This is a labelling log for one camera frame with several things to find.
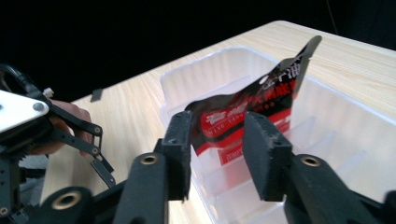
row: red packet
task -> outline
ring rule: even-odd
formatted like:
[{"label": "red packet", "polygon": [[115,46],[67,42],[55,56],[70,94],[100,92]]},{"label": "red packet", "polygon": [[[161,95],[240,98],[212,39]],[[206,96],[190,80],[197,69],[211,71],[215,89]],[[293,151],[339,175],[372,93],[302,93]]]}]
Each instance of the red packet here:
[{"label": "red packet", "polygon": [[196,154],[216,148],[221,165],[240,157],[247,111],[261,113],[282,133],[287,131],[293,99],[320,40],[313,37],[295,58],[282,60],[241,91],[189,104],[185,110],[192,112],[191,143]]}]

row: cable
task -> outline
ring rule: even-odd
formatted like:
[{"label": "cable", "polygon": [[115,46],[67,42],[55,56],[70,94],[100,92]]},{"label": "cable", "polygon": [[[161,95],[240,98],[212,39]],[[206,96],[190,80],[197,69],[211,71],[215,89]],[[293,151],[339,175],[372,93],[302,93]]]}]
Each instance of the cable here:
[{"label": "cable", "polygon": [[[22,72],[20,72],[18,69],[8,64],[0,63],[0,72],[1,71],[11,74],[18,82],[18,84],[20,84],[21,87],[26,91],[26,93],[29,94],[37,91],[37,87],[33,84],[33,80],[30,79],[25,74],[23,74]],[[1,78],[1,86],[6,90],[10,91],[10,88],[8,87],[7,83],[4,80],[4,74],[0,73],[0,78]]]},{"label": "cable", "polygon": [[332,21],[332,28],[336,35],[338,35],[337,26],[335,25],[334,17],[332,16],[332,9],[330,8],[329,0],[326,0],[327,9],[329,10],[330,20]]}]

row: white robot part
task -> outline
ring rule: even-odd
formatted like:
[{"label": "white robot part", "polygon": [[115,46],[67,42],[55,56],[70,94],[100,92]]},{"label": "white robot part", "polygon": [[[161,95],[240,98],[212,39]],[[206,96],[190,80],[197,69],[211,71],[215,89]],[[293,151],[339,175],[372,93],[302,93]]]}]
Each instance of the white robot part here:
[{"label": "white robot part", "polygon": [[43,95],[45,95],[47,98],[52,98],[54,91],[51,88],[46,88],[43,91]]},{"label": "white robot part", "polygon": [[42,101],[0,90],[0,133],[42,117],[49,111],[49,106]]}]

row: screw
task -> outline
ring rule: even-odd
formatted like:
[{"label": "screw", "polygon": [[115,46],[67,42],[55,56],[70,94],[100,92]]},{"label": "screw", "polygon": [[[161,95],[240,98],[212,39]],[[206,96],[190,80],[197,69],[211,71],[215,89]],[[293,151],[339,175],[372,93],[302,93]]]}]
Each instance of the screw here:
[{"label": "screw", "polygon": [[8,209],[6,207],[0,208],[0,215],[6,215],[8,213]]},{"label": "screw", "polygon": [[44,109],[44,106],[41,103],[35,103],[33,105],[33,110],[35,110],[35,111],[42,111],[43,109]]}]

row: human hand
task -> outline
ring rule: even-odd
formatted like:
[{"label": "human hand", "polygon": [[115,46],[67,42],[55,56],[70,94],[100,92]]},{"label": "human hand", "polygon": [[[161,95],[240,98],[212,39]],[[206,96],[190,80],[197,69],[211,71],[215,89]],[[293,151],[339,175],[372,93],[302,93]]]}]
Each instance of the human hand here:
[{"label": "human hand", "polygon": [[[51,100],[54,105],[59,106],[61,109],[69,112],[70,114],[76,116],[78,119],[83,119],[88,122],[91,122],[91,116],[90,113],[82,108],[79,108],[76,105],[62,102],[62,101],[54,101]],[[73,130],[74,136],[82,139],[86,142],[91,142],[92,140],[92,135],[90,133],[83,132],[82,130],[73,127],[73,126],[67,126],[67,124],[60,118],[58,117],[51,117],[49,118],[50,122],[53,124],[53,126],[63,132],[70,133],[70,129]],[[61,148],[64,145],[64,143],[56,141],[52,142],[48,145],[45,145],[43,147],[35,147],[29,151],[30,155],[40,155],[40,154],[52,154],[56,152],[59,148]],[[79,152],[81,156],[86,156],[87,153],[80,151]]]}]

